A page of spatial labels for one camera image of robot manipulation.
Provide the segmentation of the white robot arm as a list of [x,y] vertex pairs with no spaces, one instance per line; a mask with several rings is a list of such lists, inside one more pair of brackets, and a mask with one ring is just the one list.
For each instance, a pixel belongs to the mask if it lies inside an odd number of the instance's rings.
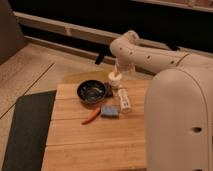
[[213,57],[114,39],[116,69],[154,74],[144,100],[147,171],[213,171]]

